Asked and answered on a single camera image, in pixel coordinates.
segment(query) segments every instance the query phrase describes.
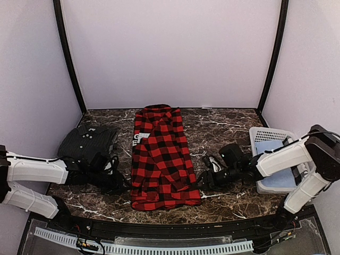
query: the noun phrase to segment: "white plastic basket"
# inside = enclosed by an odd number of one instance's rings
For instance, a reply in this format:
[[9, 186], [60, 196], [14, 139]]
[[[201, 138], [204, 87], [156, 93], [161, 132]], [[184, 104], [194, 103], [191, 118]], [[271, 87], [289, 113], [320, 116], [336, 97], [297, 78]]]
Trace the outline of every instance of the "white plastic basket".
[[[251, 151], [253, 156], [257, 155], [255, 142], [261, 141], [270, 141], [270, 140], [280, 140], [284, 141], [286, 138], [291, 138], [292, 140], [296, 140], [298, 137], [296, 134], [285, 131], [281, 129], [270, 129], [267, 127], [251, 127], [249, 129], [250, 135], [250, 144], [251, 144]], [[310, 169], [315, 167], [314, 163], [304, 163], [297, 166], [300, 173], [307, 171], [310, 172]], [[262, 184], [261, 181], [256, 182], [257, 191], [260, 194], [287, 194], [293, 191], [295, 188], [271, 188], [266, 187]]]

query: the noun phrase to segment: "blue fabric in basket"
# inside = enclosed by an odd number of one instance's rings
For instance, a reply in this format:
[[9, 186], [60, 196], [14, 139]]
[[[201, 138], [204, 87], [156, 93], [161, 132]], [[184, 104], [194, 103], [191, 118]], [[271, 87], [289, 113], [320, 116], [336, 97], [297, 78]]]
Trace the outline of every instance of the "blue fabric in basket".
[[[265, 150], [273, 150], [282, 147], [283, 143], [280, 140], [270, 140], [263, 142], [255, 142], [257, 154], [265, 152]], [[266, 187], [273, 188], [295, 188], [295, 178], [291, 168], [283, 169], [269, 177], [261, 180], [261, 183]]]

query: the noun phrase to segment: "plaid shirt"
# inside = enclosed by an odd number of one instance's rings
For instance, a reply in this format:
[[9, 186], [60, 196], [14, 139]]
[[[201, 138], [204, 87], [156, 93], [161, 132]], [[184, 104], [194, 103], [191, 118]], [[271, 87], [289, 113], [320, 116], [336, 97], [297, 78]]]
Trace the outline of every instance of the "plaid shirt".
[[135, 210], [201, 204], [179, 108], [156, 105], [136, 113], [131, 181]]

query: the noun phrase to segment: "black frame post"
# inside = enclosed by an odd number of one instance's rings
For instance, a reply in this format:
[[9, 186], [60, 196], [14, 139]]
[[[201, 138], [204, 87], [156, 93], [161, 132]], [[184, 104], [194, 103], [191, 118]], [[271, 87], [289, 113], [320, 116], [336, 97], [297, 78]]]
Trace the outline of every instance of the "black frame post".
[[86, 105], [85, 105], [83, 96], [82, 96], [81, 91], [80, 91], [79, 83], [78, 83], [78, 80], [77, 80], [77, 75], [75, 74], [75, 70], [74, 70], [74, 66], [73, 66], [73, 61], [72, 61], [71, 52], [70, 52], [70, 48], [69, 48], [69, 42], [67, 41], [67, 36], [66, 36], [66, 30], [65, 30], [65, 24], [64, 24], [64, 19], [63, 19], [61, 2], [60, 2], [60, 0], [53, 0], [53, 4], [54, 4], [54, 12], [55, 12], [55, 18], [56, 18], [56, 21], [57, 21], [60, 42], [62, 44], [67, 70], [69, 71], [73, 90], [74, 90], [76, 99], [78, 101], [79, 107], [81, 109], [81, 112], [83, 114], [85, 114], [87, 109], [86, 109]]
[[277, 26], [277, 32], [276, 32], [276, 37], [275, 37], [275, 42], [274, 42], [274, 49], [271, 55], [269, 69], [268, 69], [265, 85], [263, 87], [262, 95], [260, 98], [260, 103], [257, 107], [257, 111], [259, 112], [259, 114], [262, 114], [262, 111], [265, 107], [266, 100], [267, 100], [270, 86], [271, 86], [271, 82], [273, 81], [278, 56], [280, 54], [283, 32], [285, 30], [285, 24], [286, 24], [287, 12], [288, 12], [288, 2], [289, 2], [288, 0], [281, 1], [281, 10], [280, 10], [280, 16], [278, 19], [278, 26]]

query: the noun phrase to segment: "black marble table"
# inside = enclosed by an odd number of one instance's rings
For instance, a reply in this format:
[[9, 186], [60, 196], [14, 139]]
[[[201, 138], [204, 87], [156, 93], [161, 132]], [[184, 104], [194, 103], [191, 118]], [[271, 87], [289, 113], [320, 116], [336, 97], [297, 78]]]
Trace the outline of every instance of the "black marble table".
[[[82, 119], [89, 125], [107, 125], [119, 132], [116, 154], [119, 170], [127, 179], [131, 173], [131, 151], [134, 115], [137, 109], [90, 110]], [[203, 155], [219, 157], [219, 149], [232, 142], [250, 152], [249, 128], [262, 126], [253, 109], [182, 109], [184, 132], [188, 139], [191, 159], [198, 176], [206, 170]], [[129, 192], [102, 195], [91, 185], [64, 186], [52, 184], [49, 195], [65, 200], [72, 215], [92, 219], [143, 224], [195, 224], [255, 218], [273, 214], [282, 198], [280, 195], [260, 195], [256, 185], [237, 182], [222, 192], [201, 192], [202, 205], [173, 210], [135, 211], [130, 205]]]

